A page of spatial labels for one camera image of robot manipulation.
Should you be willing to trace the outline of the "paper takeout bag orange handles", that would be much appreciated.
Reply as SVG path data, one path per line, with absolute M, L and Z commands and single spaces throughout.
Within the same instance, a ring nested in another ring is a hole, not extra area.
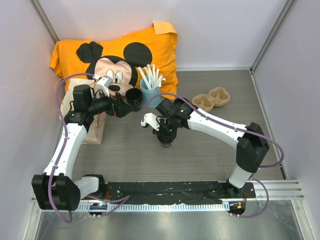
M 65 82 L 66 82 L 65 95 L 62 100 L 59 100 L 60 111 L 64 117 L 67 115 L 67 113 L 70 110 L 70 101 L 74 100 L 73 90 L 75 86 L 89 85 L 91 88 L 94 89 L 95 93 L 98 91 L 98 87 L 96 86 L 95 81 L 92 79 L 73 77 L 71 79 L 66 80 Z M 93 122 L 90 125 L 88 133 L 84 138 L 84 140 L 82 141 L 83 145 L 89 145 L 89 144 L 100 145 L 101 144 L 106 116 L 107 115 L 104 112 L 94 116 Z

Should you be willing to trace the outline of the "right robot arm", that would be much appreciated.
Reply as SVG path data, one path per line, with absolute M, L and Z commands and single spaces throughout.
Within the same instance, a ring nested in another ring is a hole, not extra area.
M 236 150 L 235 167 L 225 184 L 228 197 L 243 193 L 246 181 L 258 171 L 270 149 L 261 127 L 254 122 L 241 125 L 214 117 L 186 99 L 163 99 L 155 109 L 160 115 L 152 116 L 153 134 L 164 147 L 171 146 L 177 130 L 185 128 L 215 137 Z

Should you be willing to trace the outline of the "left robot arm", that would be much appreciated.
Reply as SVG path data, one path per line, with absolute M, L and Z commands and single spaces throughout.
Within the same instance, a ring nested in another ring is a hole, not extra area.
M 114 98 L 103 94 L 97 98 L 87 84 L 73 89 L 73 109 L 63 119 L 63 133 L 55 153 L 43 174 L 33 176 L 31 185 L 42 210 L 74 211 L 88 195 L 100 200 L 107 192 L 100 174 L 87 174 L 73 181 L 73 166 L 80 146 L 89 132 L 94 117 L 106 113 L 123 118 L 134 109 L 119 93 Z

